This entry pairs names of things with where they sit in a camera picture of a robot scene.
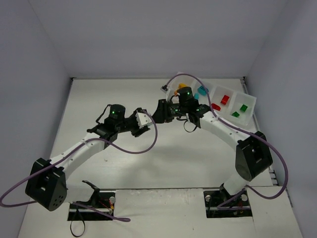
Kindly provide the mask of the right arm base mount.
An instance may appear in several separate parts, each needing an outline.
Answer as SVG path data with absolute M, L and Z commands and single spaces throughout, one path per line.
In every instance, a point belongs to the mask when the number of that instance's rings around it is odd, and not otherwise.
M 220 190 L 204 190 L 206 217 L 213 218 L 242 218 L 252 217 L 253 213 L 246 190 L 238 193 L 232 199 L 226 198 Z

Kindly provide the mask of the burger printed lego stack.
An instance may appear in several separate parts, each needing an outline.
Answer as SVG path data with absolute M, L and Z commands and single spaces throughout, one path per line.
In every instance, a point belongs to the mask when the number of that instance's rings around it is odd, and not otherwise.
M 178 85 L 178 89 L 181 89 L 181 88 L 184 88 L 184 87 L 187 87 L 187 85 L 184 84 L 184 83 L 180 83 L 180 84 Z

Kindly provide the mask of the small green lego brick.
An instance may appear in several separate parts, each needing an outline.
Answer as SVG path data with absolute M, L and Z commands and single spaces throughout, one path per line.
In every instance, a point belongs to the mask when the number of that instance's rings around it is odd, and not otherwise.
M 238 118 L 238 117 L 240 116 L 240 114 L 239 114 L 238 112 L 234 112 L 234 113 L 232 114 L 232 116 Z

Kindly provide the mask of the teal green printed lego brick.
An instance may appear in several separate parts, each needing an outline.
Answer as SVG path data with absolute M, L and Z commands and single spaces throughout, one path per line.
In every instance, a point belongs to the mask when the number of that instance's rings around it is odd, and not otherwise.
M 203 86 L 200 86 L 198 89 L 197 89 L 197 92 L 202 95 L 202 96 L 206 96 L 209 92 L 208 88 L 204 88 Z

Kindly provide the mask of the red rounded lego brick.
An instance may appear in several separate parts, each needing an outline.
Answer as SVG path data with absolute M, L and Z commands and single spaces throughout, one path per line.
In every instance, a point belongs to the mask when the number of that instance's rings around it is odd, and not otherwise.
M 226 105 L 229 101 L 230 97 L 228 95 L 224 95 L 220 101 L 221 104 Z

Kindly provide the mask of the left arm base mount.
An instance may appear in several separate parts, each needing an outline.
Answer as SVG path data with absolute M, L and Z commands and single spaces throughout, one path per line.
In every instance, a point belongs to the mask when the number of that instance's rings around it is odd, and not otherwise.
M 99 210 L 104 215 L 99 214 L 93 210 L 76 206 L 74 204 L 69 205 L 68 221 L 112 221 L 115 204 L 115 191 L 114 190 L 102 190 L 93 183 L 83 180 L 83 183 L 88 185 L 93 193 L 88 201 L 77 201 L 77 203 L 84 204 L 88 207 L 93 207 Z

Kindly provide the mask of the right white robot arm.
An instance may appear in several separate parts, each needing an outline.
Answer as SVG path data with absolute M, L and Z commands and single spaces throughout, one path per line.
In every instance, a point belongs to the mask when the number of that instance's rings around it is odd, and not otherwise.
M 239 193 L 249 182 L 272 164 L 269 147 L 263 143 L 266 137 L 260 131 L 256 137 L 244 134 L 226 126 L 213 115 L 210 106 L 200 104 L 194 98 L 190 87 L 178 91 L 178 103 L 160 99 L 153 114 L 155 123 L 169 123 L 174 118 L 186 117 L 195 125 L 194 129 L 203 129 L 217 136 L 235 151 L 235 172 L 220 186 L 220 192 L 226 197 Z

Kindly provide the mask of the green red lego brick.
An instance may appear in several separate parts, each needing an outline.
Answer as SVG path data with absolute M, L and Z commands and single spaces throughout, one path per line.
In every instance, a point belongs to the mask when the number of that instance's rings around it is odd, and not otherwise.
M 245 112 L 247 110 L 248 106 L 243 104 L 240 108 L 240 111 Z

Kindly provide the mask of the red curved burger brick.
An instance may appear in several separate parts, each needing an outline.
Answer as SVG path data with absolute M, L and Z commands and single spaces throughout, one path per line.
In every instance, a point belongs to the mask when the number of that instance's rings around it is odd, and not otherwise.
M 212 104 L 211 104 L 211 107 L 212 107 L 214 110 L 216 110 L 216 111 L 221 111 L 221 107 L 220 107 L 219 105 L 215 104 L 215 103 L 212 103 Z

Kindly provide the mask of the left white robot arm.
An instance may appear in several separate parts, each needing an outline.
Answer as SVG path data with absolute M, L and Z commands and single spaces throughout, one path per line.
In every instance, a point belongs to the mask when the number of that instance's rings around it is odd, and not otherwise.
M 125 117 L 125 107 L 111 105 L 108 117 L 87 130 L 86 135 L 71 148 L 50 159 L 39 158 L 32 166 L 25 193 L 49 211 L 56 210 L 63 203 L 87 202 L 94 197 L 97 187 L 91 192 L 67 186 L 71 174 L 88 159 L 113 145 L 120 133 L 130 132 L 138 137 L 148 131 L 154 123 L 152 117 L 142 108 Z

